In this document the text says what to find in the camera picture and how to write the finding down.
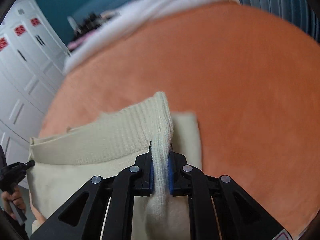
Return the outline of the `person left hand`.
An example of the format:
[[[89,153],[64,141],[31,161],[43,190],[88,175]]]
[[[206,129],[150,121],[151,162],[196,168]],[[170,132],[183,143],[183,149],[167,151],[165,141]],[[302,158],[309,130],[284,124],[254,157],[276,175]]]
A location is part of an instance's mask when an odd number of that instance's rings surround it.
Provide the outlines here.
[[[10,206],[10,202],[13,202],[13,204],[18,207],[24,214],[26,213],[26,205],[18,186],[15,186],[15,191],[13,192],[13,194],[10,194],[7,191],[2,192],[1,199],[4,211],[14,220],[17,220],[17,218]]]

